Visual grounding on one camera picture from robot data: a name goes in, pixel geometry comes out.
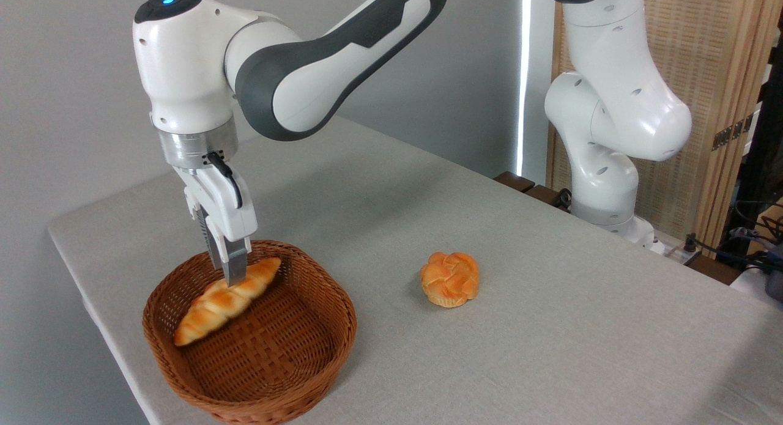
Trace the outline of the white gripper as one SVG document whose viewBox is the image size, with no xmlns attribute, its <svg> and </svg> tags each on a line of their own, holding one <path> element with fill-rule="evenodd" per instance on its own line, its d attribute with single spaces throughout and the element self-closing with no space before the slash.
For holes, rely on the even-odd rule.
<svg viewBox="0 0 783 425">
<path fill-rule="evenodd" d="M 251 191 L 238 174 L 227 177 L 217 168 L 174 168 L 185 183 L 185 201 L 193 221 L 198 222 L 213 267 L 223 269 L 226 285 L 236 286 L 247 276 L 247 255 L 252 252 L 252 233 L 258 229 Z M 207 217 L 220 234 L 217 242 Z"/>
</svg>

